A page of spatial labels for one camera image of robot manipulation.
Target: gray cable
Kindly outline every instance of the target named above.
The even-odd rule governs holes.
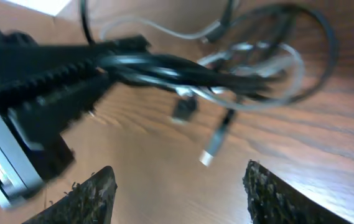
[[[237,8],[240,5],[240,0],[235,0],[234,7]],[[204,30],[194,33],[194,34],[182,34],[179,32],[172,31],[168,28],[165,28],[163,26],[160,26],[159,24],[150,21],[149,19],[141,18],[141,17],[136,17],[136,16],[126,16],[126,17],[119,17],[116,18],[115,21],[103,26],[100,30],[100,39],[101,40],[106,40],[106,36],[110,32],[111,29],[120,26],[121,24],[124,24],[126,22],[139,22],[145,25],[149,25],[153,28],[159,29],[167,34],[173,35],[175,37],[179,37],[181,39],[186,39],[186,40],[195,40],[195,39],[200,39],[202,37],[205,37],[207,34],[211,33],[213,30],[215,30],[217,27],[219,27],[220,21],[217,20],[204,28]]]
[[[266,47],[266,45],[264,45],[263,43],[259,43],[259,47]],[[275,100],[267,100],[257,105],[242,105],[242,104],[234,103],[232,101],[228,101],[223,98],[220,98],[219,96],[212,93],[207,88],[190,87],[190,89],[198,96],[201,96],[206,100],[210,100],[228,109],[242,110],[242,111],[263,110],[263,109],[285,105],[289,102],[290,98],[293,97],[296,93],[298,93],[298,91],[301,89],[301,84],[305,75],[305,65],[298,51],[296,51],[295,49],[293,49],[291,46],[287,44],[281,44],[280,47],[286,50],[287,52],[289,52],[293,56],[294,61],[296,63],[295,79],[293,81],[293,84],[290,86],[290,88],[284,92],[282,98],[278,98]]]

